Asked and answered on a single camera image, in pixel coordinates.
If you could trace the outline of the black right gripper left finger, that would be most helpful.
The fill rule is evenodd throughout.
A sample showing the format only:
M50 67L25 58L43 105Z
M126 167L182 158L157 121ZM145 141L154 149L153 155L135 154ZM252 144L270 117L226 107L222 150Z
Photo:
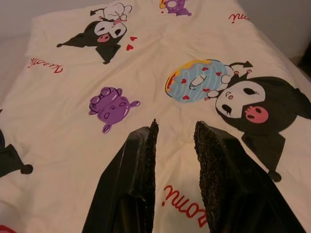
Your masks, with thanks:
M156 199L156 143L153 121L129 133L102 173L82 231L151 233Z

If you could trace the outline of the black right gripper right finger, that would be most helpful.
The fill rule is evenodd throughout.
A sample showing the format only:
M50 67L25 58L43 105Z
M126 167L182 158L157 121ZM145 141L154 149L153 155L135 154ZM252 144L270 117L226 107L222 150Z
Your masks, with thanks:
M196 122L199 187L212 233L303 233L268 174L226 131Z

